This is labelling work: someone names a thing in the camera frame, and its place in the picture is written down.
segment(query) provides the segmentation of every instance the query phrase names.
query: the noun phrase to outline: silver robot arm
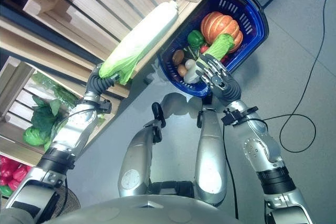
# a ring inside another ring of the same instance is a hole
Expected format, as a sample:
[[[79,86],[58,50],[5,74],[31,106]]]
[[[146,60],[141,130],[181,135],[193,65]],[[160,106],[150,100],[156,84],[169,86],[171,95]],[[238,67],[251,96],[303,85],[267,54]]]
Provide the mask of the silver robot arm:
[[[67,171],[74,168],[74,162],[97,125],[97,114],[111,111],[110,101],[100,101],[100,95],[119,76],[115,74],[111,78],[100,79],[99,68],[100,65],[93,70],[83,99],[69,113],[66,124],[59,130],[49,149],[7,201],[0,214],[0,222],[42,223],[50,219],[59,199],[54,188],[60,187]]]
[[[238,133],[244,154],[261,181],[265,201],[271,209],[269,223],[313,224],[308,206],[280,156],[280,147],[256,113],[257,107],[249,108],[240,99],[238,83],[218,60],[210,55],[201,59],[208,66],[198,62],[204,72],[197,74],[226,107],[222,121]]]
[[[129,144],[118,179],[120,197],[144,195],[150,185],[152,147],[162,140],[165,120],[160,104],[152,104],[154,120],[144,125]]]

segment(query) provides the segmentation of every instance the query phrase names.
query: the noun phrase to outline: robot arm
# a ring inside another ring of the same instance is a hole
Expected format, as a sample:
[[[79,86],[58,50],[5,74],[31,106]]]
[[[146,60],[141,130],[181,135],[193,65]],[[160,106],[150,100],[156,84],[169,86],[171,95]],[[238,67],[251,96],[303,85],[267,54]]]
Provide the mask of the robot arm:
[[[198,62],[204,73],[197,74],[226,107],[222,121],[238,133],[244,154],[261,181],[265,201],[272,210],[268,222],[313,224],[307,204],[280,156],[278,144],[256,113],[257,107],[249,108],[240,99],[238,83],[219,61],[210,55],[201,58],[209,67]]]
[[[31,223],[42,223],[53,214],[59,199],[54,188],[60,187],[67,171],[74,168],[74,162],[97,125],[97,114],[111,112],[110,101],[100,101],[100,95],[114,84],[118,75],[100,79],[99,68],[100,65],[93,70],[83,99],[70,112],[66,124],[59,130],[49,149],[7,201],[0,217],[9,218],[5,219],[8,223],[21,223],[18,216],[29,216],[20,214],[23,211],[30,214]],[[28,223],[28,220],[24,219],[22,223]]]

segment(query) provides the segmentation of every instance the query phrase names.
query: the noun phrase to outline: egg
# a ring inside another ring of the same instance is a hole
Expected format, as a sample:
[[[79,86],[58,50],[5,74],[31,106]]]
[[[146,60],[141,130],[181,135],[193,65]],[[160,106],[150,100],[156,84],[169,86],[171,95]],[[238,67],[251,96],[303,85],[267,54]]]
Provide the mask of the egg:
[[[185,62],[185,68],[187,70],[191,69],[193,65],[195,65],[195,61],[193,59],[189,59]]]
[[[174,66],[177,66],[179,65],[182,60],[184,58],[184,52],[183,50],[176,50],[175,53],[173,54],[173,63],[174,63]]]
[[[184,77],[187,74],[188,70],[185,68],[183,64],[180,64],[177,67],[177,72],[181,77]]]

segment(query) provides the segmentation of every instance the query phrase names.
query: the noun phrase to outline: green vegetable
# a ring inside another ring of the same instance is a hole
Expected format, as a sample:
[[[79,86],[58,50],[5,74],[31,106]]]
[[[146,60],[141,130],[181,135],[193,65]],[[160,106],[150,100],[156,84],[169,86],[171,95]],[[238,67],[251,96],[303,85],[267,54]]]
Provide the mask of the green vegetable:
[[[54,87],[53,91],[56,98],[60,100],[61,103],[64,104],[67,108],[73,109],[76,106],[76,101],[78,98],[62,86],[58,85]]]
[[[57,86],[58,83],[46,77],[44,74],[37,72],[32,75],[32,80],[36,83],[42,85],[46,89],[53,89],[53,87]]]
[[[52,100],[50,103],[50,108],[51,108],[51,112],[53,113],[54,116],[56,116],[58,114],[58,110],[61,107],[61,101],[58,99]]]
[[[48,106],[48,103],[46,103],[45,101],[43,101],[40,97],[36,95],[33,95],[33,100],[39,107]]]
[[[192,30],[191,33],[188,34],[187,40],[192,49],[200,49],[205,42],[203,35],[198,30]]]
[[[41,138],[46,138],[51,134],[51,128],[57,117],[52,114],[49,106],[35,107],[31,122],[34,128],[39,129]]]
[[[221,60],[225,54],[234,47],[234,45],[233,37],[230,34],[220,34],[217,36],[216,40],[209,47],[209,49],[205,51],[205,54],[210,54],[217,60]],[[198,58],[196,62],[200,62],[206,66],[206,63],[202,61],[201,58]],[[196,70],[203,72],[203,70],[195,64],[184,76],[184,82],[197,83],[199,81],[199,77],[196,74]]]
[[[48,150],[48,148],[49,148],[49,146],[50,146],[50,144],[51,144],[51,140],[49,140],[48,142],[46,142],[45,144],[44,144],[44,150],[45,151],[47,151]]]
[[[118,44],[101,66],[99,76],[107,78],[118,73],[119,82],[126,84],[138,61],[163,37],[176,19],[176,2],[158,5]]]
[[[23,140],[32,146],[38,146],[50,141],[50,138],[49,137],[41,138],[39,129],[29,127],[23,133]]]
[[[230,34],[220,34],[212,43],[205,54],[210,54],[217,60],[221,60],[226,53],[235,46],[233,37]]]
[[[1,194],[6,197],[9,197],[13,193],[13,190],[11,190],[9,186],[0,186],[0,191]]]
[[[76,101],[78,100],[77,97],[65,88],[63,88],[57,82],[51,80],[40,72],[33,74],[32,80],[35,81],[37,84],[43,86],[45,89],[52,90],[55,97],[60,100],[60,102],[64,104],[64,106],[67,107],[68,110],[71,110],[75,107]]]

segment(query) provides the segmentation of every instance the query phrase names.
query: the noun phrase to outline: potato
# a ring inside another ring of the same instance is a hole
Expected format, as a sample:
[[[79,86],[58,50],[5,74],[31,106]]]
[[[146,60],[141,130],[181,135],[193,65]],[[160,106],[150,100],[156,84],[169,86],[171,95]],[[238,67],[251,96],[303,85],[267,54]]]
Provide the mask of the potato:
[[[187,74],[188,70],[185,68],[183,64],[180,64],[177,67],[177,72],[181,77],[184,77]]]
[[[173,63],[174,66],[179,65],[184,58],[184,52],[183,50],[176,50],[175,53],[173,54]]]

